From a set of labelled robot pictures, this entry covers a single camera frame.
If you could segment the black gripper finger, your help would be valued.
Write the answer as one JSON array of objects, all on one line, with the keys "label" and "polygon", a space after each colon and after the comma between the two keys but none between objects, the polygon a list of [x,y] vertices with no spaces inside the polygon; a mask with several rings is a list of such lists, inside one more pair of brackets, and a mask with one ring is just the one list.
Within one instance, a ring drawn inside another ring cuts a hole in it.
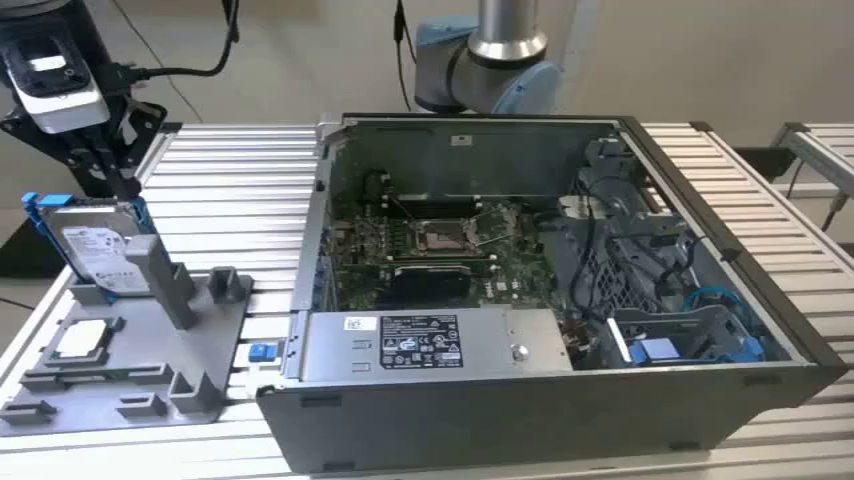
[{"label": "black gripper finger", "polygon": [[97,126],[47,134],[27,115],[10,112],[1,118],[1,131],[62,164],[85,194],[110,193],[95,153],[102,139]]},{"label": "black gripper finger", "polygon": [[141,186],[134,172],[166,117],[166,109],[154,103],[122,98],[107,145],[111,151],[109,172],[115,174],[113,193],[119,199],[138,196]]}]

